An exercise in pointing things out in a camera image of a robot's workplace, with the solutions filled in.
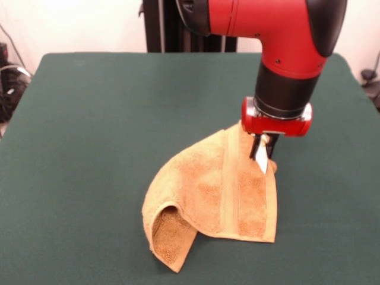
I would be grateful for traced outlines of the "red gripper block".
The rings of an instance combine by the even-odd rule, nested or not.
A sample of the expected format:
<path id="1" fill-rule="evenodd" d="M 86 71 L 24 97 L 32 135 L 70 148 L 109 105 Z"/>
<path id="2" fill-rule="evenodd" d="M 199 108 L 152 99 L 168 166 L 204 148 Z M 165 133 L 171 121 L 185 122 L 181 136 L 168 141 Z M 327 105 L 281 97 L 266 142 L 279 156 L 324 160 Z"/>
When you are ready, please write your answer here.
<path id="1" fill-rule="evenodd" d="M 245 132 L 254 134 L 250 159 L 256 159 L 261 145 L 262 134 L 281 134 L 287 137 L 302 137 L 309 131 L 312 124 L 312 106 L 306 105 L 303 113 L 296 119 L 276 119 L 264 115 L 256 108 L 254 97 L 245 97 L 242 103 L 241 124 Z M 267 155 L 271 159 L 279 135 L 267 135 Z"/>

